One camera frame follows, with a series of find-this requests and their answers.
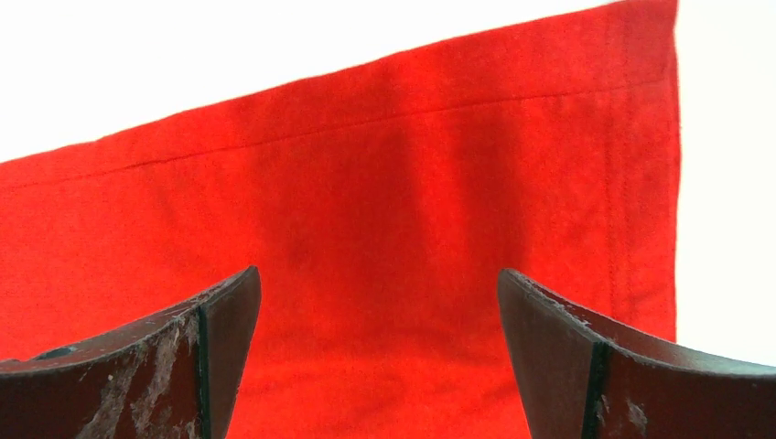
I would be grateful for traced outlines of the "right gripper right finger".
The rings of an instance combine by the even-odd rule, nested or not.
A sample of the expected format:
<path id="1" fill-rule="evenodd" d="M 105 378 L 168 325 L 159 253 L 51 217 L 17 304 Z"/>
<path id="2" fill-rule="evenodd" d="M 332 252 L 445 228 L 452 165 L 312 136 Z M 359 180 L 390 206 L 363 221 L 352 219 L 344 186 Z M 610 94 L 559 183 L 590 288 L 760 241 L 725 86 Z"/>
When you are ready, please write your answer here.
<path id="1" fill-rule="evenodd" d="M 534 438 L 772 438 L 775 369 L 677 345 L 501 271 L 501 325 Z"/>

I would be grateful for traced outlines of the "red t shirt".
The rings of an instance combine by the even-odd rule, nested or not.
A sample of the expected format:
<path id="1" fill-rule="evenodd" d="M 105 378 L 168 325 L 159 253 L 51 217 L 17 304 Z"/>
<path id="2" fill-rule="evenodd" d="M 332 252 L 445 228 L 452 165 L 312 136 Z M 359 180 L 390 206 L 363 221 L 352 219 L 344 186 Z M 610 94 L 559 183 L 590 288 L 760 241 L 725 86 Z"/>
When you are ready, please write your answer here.
<path id="1" fill-rule="evenodd" d="M 2 164 L 2 357 L 254 265 L 230 437 L 526 437 L 501 268 L 675 337 L 676 8 L 457 37 Z"/>

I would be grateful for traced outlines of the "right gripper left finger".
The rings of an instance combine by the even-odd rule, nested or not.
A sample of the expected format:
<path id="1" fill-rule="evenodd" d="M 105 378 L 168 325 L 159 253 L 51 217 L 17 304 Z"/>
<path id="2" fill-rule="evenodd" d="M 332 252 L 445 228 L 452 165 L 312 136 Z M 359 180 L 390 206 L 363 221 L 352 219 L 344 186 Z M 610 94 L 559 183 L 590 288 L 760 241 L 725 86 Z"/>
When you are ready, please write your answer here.
<path id="1" fill-rule="evenodd" d="M 96 337 L 1 364 L 4 438 L 223 438 L 261 304 L 249 267 Z"/>

